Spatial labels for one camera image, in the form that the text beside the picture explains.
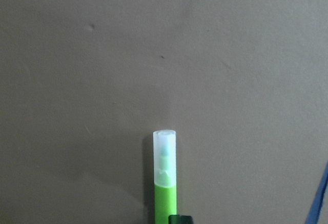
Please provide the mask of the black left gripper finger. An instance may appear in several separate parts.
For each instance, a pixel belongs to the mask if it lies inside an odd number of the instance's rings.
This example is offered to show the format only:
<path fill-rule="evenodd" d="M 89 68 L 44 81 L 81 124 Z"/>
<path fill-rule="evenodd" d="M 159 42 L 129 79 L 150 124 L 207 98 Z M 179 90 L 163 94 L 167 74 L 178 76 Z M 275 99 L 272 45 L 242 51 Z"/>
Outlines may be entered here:
<path fill-rule="evenodd" d="M 193 217 L 189 215 L 170 215 L 168 224 L 193 224 Z"/>

